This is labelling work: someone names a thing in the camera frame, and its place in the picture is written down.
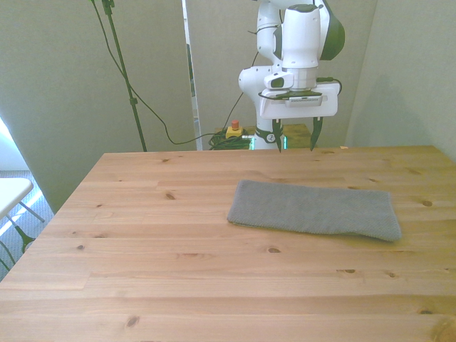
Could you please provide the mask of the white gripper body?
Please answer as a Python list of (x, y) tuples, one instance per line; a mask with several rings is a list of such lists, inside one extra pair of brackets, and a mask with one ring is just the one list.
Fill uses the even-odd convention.
[(338, 111), (339, 83), (319, 83), (313, 94), (288, 94), (285, 90), (264, 89), (259, 115), (263, 119), (331, 117)]

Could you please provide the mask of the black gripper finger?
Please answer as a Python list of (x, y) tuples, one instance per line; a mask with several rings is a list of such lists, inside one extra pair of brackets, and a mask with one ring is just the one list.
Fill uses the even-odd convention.
[(273, 119), (272, 120), (272, 132), (274, 135), (275, 143), (277, 145), (277, 148), (279, 152), (282, 150), (282, 141), (281, 137), (283, 135), (283, 126), (281, 124), (280, 119)]
[(321, 134), (322, 126), (323, 126), (323, 118), (314, 117), (313, 118), (313, 131), (312, 131), (311, 137), (310, 137), (310, 151), (312, 151), (316, 146), (318, 138)]

